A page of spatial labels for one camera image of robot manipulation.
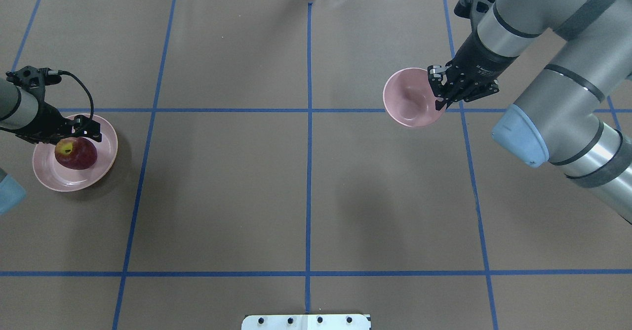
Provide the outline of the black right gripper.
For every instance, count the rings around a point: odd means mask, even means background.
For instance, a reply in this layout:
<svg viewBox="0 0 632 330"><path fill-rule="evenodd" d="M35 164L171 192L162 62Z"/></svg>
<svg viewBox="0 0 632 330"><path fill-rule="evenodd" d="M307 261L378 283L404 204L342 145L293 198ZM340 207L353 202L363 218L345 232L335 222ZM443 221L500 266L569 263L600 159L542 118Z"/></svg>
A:
<svg viewBox="0 0 632 330"><path fill-rule="evenodd" d="M428 80L436 97L435 110L498 93L497 78L516 59L488 49L478 33L472 33L452 60L445 65L428 66Z"/></svg>

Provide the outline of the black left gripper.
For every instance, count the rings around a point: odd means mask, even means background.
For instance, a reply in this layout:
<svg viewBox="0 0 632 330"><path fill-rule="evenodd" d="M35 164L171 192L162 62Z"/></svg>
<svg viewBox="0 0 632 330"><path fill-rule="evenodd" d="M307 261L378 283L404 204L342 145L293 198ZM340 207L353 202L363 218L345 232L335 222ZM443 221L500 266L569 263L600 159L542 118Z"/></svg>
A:
<svg viewBox="0 0 632 330"><path fill-rule="evenodd" d="M48 103L38 106L34 119L25 127L14 131L14 135L31 144L47 143L56 145L65 138L86 138L102 142L100 117L97 115L73 116L73 122L61 116L59 111Z"/></svg>

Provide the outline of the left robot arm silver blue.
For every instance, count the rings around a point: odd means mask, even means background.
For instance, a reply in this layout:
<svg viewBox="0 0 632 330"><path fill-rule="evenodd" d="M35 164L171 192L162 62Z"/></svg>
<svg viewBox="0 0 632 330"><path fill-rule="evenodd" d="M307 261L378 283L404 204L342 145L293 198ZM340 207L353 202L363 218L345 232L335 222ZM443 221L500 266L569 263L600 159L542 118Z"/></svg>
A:
<svg viewBox="0 0 632 330"><path fill-rule="evenodd" d="M1 150L13 140L30 145L30 167L52 191L79 191L94 185L112 168L119 150L117 132L93 110L62 116L44 100L37 83L2 83Z"/></svg>

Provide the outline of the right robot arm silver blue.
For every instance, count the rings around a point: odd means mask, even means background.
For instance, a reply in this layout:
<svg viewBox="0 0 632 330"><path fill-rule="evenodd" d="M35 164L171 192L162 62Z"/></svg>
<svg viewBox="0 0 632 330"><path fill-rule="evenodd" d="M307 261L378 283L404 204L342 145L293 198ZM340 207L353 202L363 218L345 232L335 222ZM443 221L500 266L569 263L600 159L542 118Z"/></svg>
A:
<svg viewBox="0 0 632 330"><path fill-rule="evenodd" d="M472 32L428 67L435 109L499 91L498 77L546 30L566 43L492 129L526 165L551 163L631 221L631 139L594 115L631 79L631 0L460 0Z"/></svg>

